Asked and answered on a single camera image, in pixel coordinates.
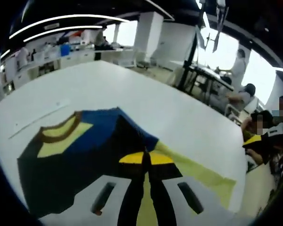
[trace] window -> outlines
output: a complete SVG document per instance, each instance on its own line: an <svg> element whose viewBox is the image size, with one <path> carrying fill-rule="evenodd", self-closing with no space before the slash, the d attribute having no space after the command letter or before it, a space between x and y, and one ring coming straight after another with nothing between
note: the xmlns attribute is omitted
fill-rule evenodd
<svg viewBox="0 0 283 226"><path fill-rule="evenodd" d="M262 56L252 50L241 84L243 86L248 83L254 84L256 87L255 96L265 105L273 90L275 77L275 69Z"/></svg>
<svg viewBox="0 0 283 226"><path fill-rule="evenodd" d="M119 25L117 42L123 46L133 46L137 29L137 21L121 23Z"/></svg>
<svg viewBox="0 0 283 226"><path fill-rule="evenodd" d="M103 32L103 35L106 37L109 43L113 42L114 31L115 31L115 24L112 24L112 25L108 25L107 29Z"/></svg>
<svg viewBox="0 0 283 226"><path fill-rule="evenodd" d="M238 40L227 34L220 33L217 50L213 53L214 40L218 31L203 28L200 33L207 47L206 50L197 47L198 50L195 52L193 61L197 61L197 56L199 54L198 62L201 65L208 65L213 69L216 69L218 66L221 69L231 69L236 60L237 50L239 47Z"/></svg>

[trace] white shirt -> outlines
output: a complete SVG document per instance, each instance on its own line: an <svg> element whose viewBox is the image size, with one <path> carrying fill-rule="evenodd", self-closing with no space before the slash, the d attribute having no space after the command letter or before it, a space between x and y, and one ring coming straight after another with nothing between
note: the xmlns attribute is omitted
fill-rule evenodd
<svg viewBox="0 0 283 226"><path fill-rule="evenodd" d="M29 55L29 52L27 50L27 48L23 47L18 56L17 56L17 60L19 62L19 68L22 68L23 66L27 65L27 57Z"/></svg>
<svg viewBox="0 0 283 226"><path fill-rule="evenodd" d="M237 58L234 66L232 67L232 86L234 87L235 92L241 89L241 83L244 77L246 70L246 63L244 58Z"/></svg>

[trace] blue container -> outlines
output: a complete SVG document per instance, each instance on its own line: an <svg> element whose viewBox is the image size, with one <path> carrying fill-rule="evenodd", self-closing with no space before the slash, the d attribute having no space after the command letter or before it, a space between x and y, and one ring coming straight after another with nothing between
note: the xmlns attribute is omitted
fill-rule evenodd
<svg viewBox="0 0 283 226"><path fill-rule="evenodd" d="M60 46L60 49L61 49L61 57L69 55L70 45L63 44Z"/></svg>

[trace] desk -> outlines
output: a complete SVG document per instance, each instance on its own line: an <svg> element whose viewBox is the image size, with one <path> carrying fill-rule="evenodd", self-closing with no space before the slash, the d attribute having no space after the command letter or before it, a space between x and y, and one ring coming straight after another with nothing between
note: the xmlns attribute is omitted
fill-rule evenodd
<svg viewBox="0 0 283 226"><path fill-rule="evenodd" d="M8 138L16 123L41 116L44 110L65 100L68 106ZM51 72L25 84L0 102L0 165L25 205L17 158L40 126L58 124L75 110L116 106L174 151L236 180L229 210L240 209L246 172L240 128L185 93L104 61Z"/></svg>
<svg viewBox="0 0 283 226"><path fill-rule="evenodd" d="M183 67L183 62L182 61L170 61L169 64L172 66L172 67ZM199 75L202 75L204 77L206 77L210 82L208 84L208 88L207 88L207 91L209 91L209 95L208 95L208 99L207 101L205 101L204 99L204 102L207 102L209 103L209 97L210 97L210 92L211 92L211 87L212 87L212 83L215 81L215 82L218 82L219 84L221 84L222 86L225 86L227 89L229 89L230 91L233 91L234 90L234 87L229 85L228 83L224 82L221 78L220 78L220 75L217 74L216 72L214 72L213 70L211 69L208 69L207 67L204 67L202 65L196 65L196 64L193 64L188 68L191 72L196 72L196 76L194 78L192 78L188 84L191 85L190 87L190 91L189 93L191 93L191 91L193 90L193 87L195 85L195 82L196 82L196 79Z"/></svg>
<svg viewBox="0 0 283 226"><path fill-rule="evenodd" d="M220 83L221 85L228 88L230 91L234 91L234 87L224 82L222 79L220 79L220 75L214 72L212 69L208 69L201 65L192 65L190 66L190 68L192 70L197 70L198 72L202 72L201 74L206 76L208 79Z"/></svg>

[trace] black stand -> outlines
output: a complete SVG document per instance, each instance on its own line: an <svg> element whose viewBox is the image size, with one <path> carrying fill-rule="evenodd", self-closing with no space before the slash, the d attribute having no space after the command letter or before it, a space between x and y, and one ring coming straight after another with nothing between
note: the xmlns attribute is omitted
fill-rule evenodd
<svg viewBox="0 0 283 226"><path fill-rule="evenodd" d="M199 14L198 23L197 23L197 25L199 27L201 27L202 23L203 23L202 17L203 17L203 13L205 12L205 8L206 8L206 5L203 4L201 12ZM192 64L192 60L193 60L193 57L194 57L194 54L195 54L196 47L197 47L197 34L195 33L195 36L194 36L194 39L193 39L192 48L191 48L191 51L190 51L190 55L189 55L188 60L184 61L184 64L183 64L184 72L183 72L183 75L182 75L182 77L180 79L179 85L177 87L177 89L180 90L180 91L184 91L184 84L185 84L185 81L186 81L186 79L188 77L189 67Z"/></svg>

